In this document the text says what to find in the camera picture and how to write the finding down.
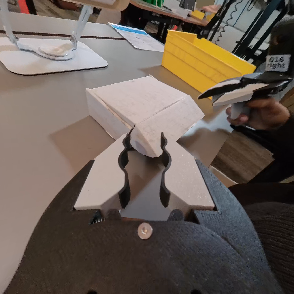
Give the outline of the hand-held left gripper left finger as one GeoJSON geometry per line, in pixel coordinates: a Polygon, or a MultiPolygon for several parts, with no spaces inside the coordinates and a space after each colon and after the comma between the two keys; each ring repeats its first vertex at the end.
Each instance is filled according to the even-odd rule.
{"type": "Polygon", "coordinates": [[[130,201],[128,164],[130,134],[123,134],[93,162],[74,205],[75,210],[124,209],[130,201]]]}

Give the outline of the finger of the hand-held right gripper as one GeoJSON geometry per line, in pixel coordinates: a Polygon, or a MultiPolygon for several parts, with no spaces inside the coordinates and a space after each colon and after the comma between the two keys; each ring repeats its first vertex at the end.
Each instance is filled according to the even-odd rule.
{"type": "Polygon", "coordinates": [[[266,87],[268,85],[269,84],[265,83],[248,84],[243,88],[223,94],[219,99],[213,102],[213,106],[223,106],[238,102],[249,101],[252,98],[255,90],[266,87]]]}
{"type": "Polygon", "coordinates": [[[201,93],[198,96],[198,99],[204,99],[208,97],[212,97],[214,95],[220,95],[228,92],[232,92],[236,89],[241,88],[241,83],[244,78],[233,78],[233,79],[227,79],[223,82],[220,82],[216,84],[215,86],[212,86],[208,88],[206,91],[201,93]]]}

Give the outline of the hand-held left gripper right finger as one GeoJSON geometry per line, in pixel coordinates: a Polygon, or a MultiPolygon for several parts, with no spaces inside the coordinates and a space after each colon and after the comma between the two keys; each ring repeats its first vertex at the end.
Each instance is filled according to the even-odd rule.
{"type": "Polygon", "coordinates": [[[164,170],[159,196],[163,207],[180,210],[184,215],[191,210],[214,210],[214,201],[194,156],[164,133],[160,135],[160,147],[164,170]]]}

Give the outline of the yellow plastic bin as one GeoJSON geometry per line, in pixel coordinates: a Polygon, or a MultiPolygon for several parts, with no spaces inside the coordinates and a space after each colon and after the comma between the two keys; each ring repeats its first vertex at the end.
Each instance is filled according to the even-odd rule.
{"type": "Polygon", "coordinates": [[[174,30],[168,30],[161,65],[200,93],[256,69],[207,39],[174,30]]]}

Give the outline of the white cardboard mailer box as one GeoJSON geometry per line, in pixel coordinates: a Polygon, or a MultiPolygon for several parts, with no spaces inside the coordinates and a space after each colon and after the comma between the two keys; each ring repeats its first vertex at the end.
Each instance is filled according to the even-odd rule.
{"type": "Polygon", "coordinates": [[[90,116],[114,139],[130,133],[139,153],[159,157],[161,133],[177,141],[204,117],[192,97],[152,76],[86,89],[90,116]]]}

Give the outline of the person's right forearm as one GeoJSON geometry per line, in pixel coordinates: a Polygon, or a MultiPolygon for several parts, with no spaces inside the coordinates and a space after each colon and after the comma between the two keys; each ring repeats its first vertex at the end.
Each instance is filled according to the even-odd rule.
{"type": "Polygon", "coordinates": [[[248,183],[282,182],[294,174],[294,118],[274,130],[255,130],[248,126],[230,125],[272,153],[273,161],[248,183]]]}

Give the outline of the person's right hand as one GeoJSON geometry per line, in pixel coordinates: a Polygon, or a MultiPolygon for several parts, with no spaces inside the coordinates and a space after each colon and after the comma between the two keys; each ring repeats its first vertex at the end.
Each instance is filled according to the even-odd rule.
{"type": "Polygon", "coordinates": [[[226,109],[227,120],[235,126],[248,126],[256,130],[271,130],[283,126],[291,117],[289,110],[274,98],[248,101],[250,114],[232,119],[231,108],[226,109]]]}

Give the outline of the black metal rack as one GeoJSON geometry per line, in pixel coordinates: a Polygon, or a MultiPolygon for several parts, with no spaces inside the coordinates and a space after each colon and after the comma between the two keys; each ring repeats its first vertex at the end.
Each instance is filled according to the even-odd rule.
{"type": "Polygon", "coordinates": [[[290,1],[215,1],[215,4],[221,8],[207,26],[195,31],[198,38],[207,39],[246,61],[263,61],[271,30],[289,16],[290,1]]]}

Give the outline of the background work table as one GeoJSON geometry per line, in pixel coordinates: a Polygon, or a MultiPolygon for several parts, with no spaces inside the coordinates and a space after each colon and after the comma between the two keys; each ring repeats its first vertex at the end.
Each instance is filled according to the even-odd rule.
{"type": "Polygon", "coordinates": [[[185,23],[190,23],[190,24],[195,24],[195,25],[200,25],[200,26],[207,26],[209,21],[204,20],[204,19],[200,19],[197,17],[181,17],[181,15],[177,14],[177,13],[173,13],[165,8],[160,8],[158,6],[154,6],[152,4],[149,4],[147,2],[144,1],[139,1],[139,0],[130,0],[129,2],[130,4],[134,5],[135,7],[138,7],[140,9],[143,9],[145,11],[149,11],[152,13],[156,13],[165,17],[170,17],[172,19],[176,19],[176,20],[180,20],[181,22],[185,22],[185,23]]]}

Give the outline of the white leaflet with blue stripe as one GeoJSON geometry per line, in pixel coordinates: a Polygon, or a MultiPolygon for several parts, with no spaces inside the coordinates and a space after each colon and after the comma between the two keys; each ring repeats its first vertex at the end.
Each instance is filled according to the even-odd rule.
{"type": "Polygon", "coordinates": [[[164,45],[146,33],[144,30],[122,26],[108,22],[108,25],[119,33],[135,49],[164,52],[164,45]]]}

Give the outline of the person's dark clothing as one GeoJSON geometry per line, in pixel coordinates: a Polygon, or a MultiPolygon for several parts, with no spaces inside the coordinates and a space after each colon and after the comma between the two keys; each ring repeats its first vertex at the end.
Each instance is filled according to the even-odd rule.
{"type": "Polygon", "coordinates": [[[229,187],[245,209],[284,293],[294,293],[294,185],[245,183],[229,187]]]}

